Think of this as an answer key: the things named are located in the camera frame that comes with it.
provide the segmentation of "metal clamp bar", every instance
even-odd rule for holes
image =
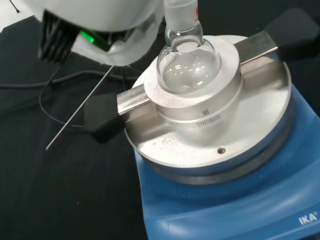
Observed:
[[[278,50],[268,33],[261,31],[234,44],[240,57],[240,65],[251,62]]]
[[[150,111],[151,101],[143,84],[117,95],[118,113],[124,122],[129,122]]]

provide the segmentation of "black table surface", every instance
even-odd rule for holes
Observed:
[[[317,0],[200,0],[205,35],[251,36],[292,7],[320,16]],[[47,81],[57,68],[37,60],[40,24],[27,18],[0,34],[0,84]],[[164,46],[160,35],[134,68],[144,70]],[[288,63],[292,81],[319,114],[320,57]],[[107,66],[72,54],[56,77]],[[136,74],[127,70],[128,76]],[[45,108],[66,121],[97,77],[52,87]],[[120,93],[121,81],[108,79],[96,94]],[[45,151],[61,125],[40,110],[40,89],[0,89],[0,239],[146,240],[134,152],[122,132],[105,144],[69,129]],[[83,112],[74,123],[82,124]]]

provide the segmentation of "ika logo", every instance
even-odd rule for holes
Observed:
[[[208,108],[206,108],[204,111],[202,111],[203,115],[208,115],[209,114],[209,110]]]
[[[309,215],[304,215],[302,217],[299,217],[299,222],[301,223],[301,225],[312,223],[318,220],[316,217],[317,215],[318,213],[314,211],[313,213],[309,213]]]

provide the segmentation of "stainless steel plate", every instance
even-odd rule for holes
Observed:
[[[233,44],[241,36],[220,36]],[[241,66],[244,86],[234,115],[208,130],[179,130],[169,126],[155,107],[126,125],[132,146],[152,163],[181,174],[197,175],[225,171],[245,162],[249,153],[257,153],[266,136],[286,113],[291,98],[291,76],[288,67],[276,59],[261,57]],[[135,86],[157,77],[156,60],[140,76]],[[246,159],[239,159],[246,153]]]

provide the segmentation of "white device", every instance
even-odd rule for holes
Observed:
[[[40,21],[47,10],[76,26],[99,33],[131,30],[128,39],[102,50],[79,35],[72,51],[102,64],[131,64],[152,46],[164,16],[163,0],[24,0]]]

